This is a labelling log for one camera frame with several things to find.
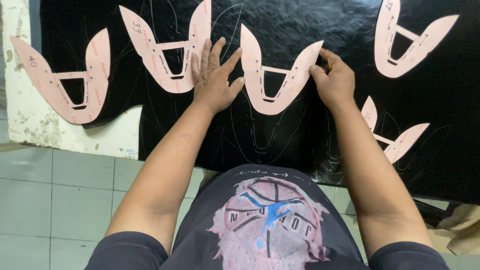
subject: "black leather sheet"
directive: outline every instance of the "black leather sheet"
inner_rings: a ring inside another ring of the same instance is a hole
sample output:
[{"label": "black leather sheet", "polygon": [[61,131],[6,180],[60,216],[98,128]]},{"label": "black leather sheet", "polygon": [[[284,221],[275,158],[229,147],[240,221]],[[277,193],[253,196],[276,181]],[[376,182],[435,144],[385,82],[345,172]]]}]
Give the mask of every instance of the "black leather sheet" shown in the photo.
[{"label": "black leather sheet", "polygon": [[[118,6],[155,27],[158,42],[186,40],[199,0],[41,1],[42,54],[53,72],[85,70],[89,40],[107,27],[111,69],[100,116],[85,128],[104,125],[134,105],[143,105],[140,159],[146,159],[193,100],[193,91],[163,90],[133,48]],[[355,100],[371,96],[379,120],[375,133],[395,140],[408,128],[430,123],[394,166],[412,194],[480,204],[480,3],[474,0],[402,0],[398,24],[420,35],[434,20],[460,17],[418,66],[392,79],[374,60],[375,25],[381,0],[213,0],[212,40],[226,37],[228,56],[240,45],[245,24],[262,49],[263,65],[290,69],[311,43],[340,55],[356,73]],[[409,44],[397,39],[392,55]],[[239,63],[231,80],[242,76]],[[276,93],[278,80],[265,78]],[[246,89],[210,126],[196,166],[226,171],[245,163],[283,166],[320,183],[344,185],[335,125],[310,79],[282,113],[267,116],[251,106]]]}]

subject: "pencil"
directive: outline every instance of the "pencil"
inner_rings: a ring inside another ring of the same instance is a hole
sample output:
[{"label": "pencil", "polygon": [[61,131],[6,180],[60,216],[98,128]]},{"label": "pencil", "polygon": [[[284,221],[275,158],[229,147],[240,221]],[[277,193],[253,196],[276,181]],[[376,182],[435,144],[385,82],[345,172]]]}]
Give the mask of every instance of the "pencil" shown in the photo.
[{"label": "pencil", "polygon": [[330,62],[330,58],[327,58],[327,62],[328,62],[328,69],[332,71],[332,63]]}]

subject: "person's left hand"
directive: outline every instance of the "person's left hand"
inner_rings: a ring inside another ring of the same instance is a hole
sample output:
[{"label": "person's left hand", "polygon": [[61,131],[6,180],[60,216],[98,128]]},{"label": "person's left hand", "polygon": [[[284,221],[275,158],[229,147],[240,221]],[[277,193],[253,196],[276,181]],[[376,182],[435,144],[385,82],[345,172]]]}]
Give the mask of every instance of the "person's left hand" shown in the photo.
[{"label": "person's left hand", "polygon": [[206,40],[200,70],[198,56],[195,53],[192,56],[192,74],[195,83],[193,103],[205,105],[213,114],[228,108],[245,84],[245,78],[240,77],[230,87],[228,86],[228,76],[240,59],[242,50],[238,48],[230,59],[220,66],[220,53],[223,46],[225,46],[224,37],[217,41],[210,51],[212,41]]}]

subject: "black t-shirt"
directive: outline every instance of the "black t-shirt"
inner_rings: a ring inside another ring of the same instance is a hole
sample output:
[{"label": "black t-shirt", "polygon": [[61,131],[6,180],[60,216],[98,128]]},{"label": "black t-shirt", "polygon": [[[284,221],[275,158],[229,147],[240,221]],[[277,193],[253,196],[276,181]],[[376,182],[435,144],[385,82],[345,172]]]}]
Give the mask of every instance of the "black t-shirt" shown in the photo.
[{"label": "black t-shirt", "polygon": [[[435,250],[393,243],[370,259],[374,270],[447,270]],[[305,174],[243,165],[200,188],[170,256],[153,237],[112,234],[87,270],[370,269],[332,202]]]}]

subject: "blue jumpman logo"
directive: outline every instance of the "blue jumpman logo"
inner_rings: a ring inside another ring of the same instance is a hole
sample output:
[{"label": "blue jumpman logo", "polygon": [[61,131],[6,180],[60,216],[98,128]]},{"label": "blue jumpman logo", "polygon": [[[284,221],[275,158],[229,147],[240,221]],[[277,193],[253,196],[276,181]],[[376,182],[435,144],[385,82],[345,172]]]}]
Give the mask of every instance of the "blue jumpman logo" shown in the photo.
[{"label": "blue jumpman logo", "polygon": [[260,232],[260,238],[257,240],[257,242],[255,242],[256,245],[257,245],[257,248],[259,248],[259,249],[262,249],[264,247],[264,243],[262,241],[262,236],[264,235],[265,228],[267,226],[269,228],[273,228],[273,222],[274,221],[276,221],[277,219],[279,219],[279,218],[281,218],[281,217],[283,217],[283,216],[285,216],[285,215],[287,215],[288,213],[291,212],[290,209],[287,209],[285,212],[277,215],[276,213],[280,209],[280,207],[282,207],[284,205],[287,205],[287,204],[301,203],[300,200],[294,200],[294,201],[277,202],[277,203],[274,203],[274,204],[271,204],[271,205],[263,205],[263,204],[259,203],[257,200],[255,200],[254,198],[252,198],[252,196],[250,196],[250,194],[248,194],[247,192],[240,195],[240,197],[246,197],[256,207],[262,207],[262,208],[266,207],[267,208],[267,220],[265,220],[262,231]]}]

